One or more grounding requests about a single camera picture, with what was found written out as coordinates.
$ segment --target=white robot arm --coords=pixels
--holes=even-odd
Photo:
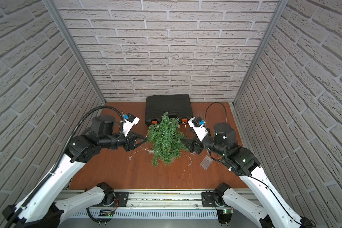
[[[285,202],[252,152],[238,146],[235,131],[227,123],[214,126],[214,138],[210,137],[206,123],[200,117],[194,117],[188,123],[197,136],[182,139],[190,152],[200,154],[206,149],[223,156],[221,163],[247,184],[263,207],[243,198],[224,183],[214,190],[216,203],[235,208],[260,228],[314,227],[309,219],[299,216]]]
[[[113,133],[115,125],[113,116],[101,115],[93,118],[91,128],[86,131],[86,134],[73,137],[85,118],[101,108],[110,108],[119,114],[121,119],[119,132]],[[100,203],[109,205],[113,200],[114,189],[104,182],[73,198],[57,202],[54,200],[70,179],[93,156],[100,153],[101,148],[123,147],[125,151],[130,151],[146,142],[145,137],[130,131],[138,121],[139,118],[136,116],[129,113],[121,115],[117,109],[110,106],[99,106],[85,114],[52,169],[27,197],[16,205],[9,205],[4,209],[3,215],[8,220],[5,227],[16,223],[15,227],[53,228],[92,205]]]

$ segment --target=black tool case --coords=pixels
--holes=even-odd
[[[178,118],[180,122],[189,121],[193,118],[189,95],[155,95],[146,98],[145,123],[147,126],[159,123],[165,112],[169,112],[169,118]]]

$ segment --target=brick wall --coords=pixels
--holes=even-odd
[[[299,214],[342,227],[342,0],[290,0],[237,119]]]
[[[32,190],[98,104],[44,4],[0,0],[0,227],[4,207]]]
[[[55,0],[105,99],[232,102],[277,1]]]

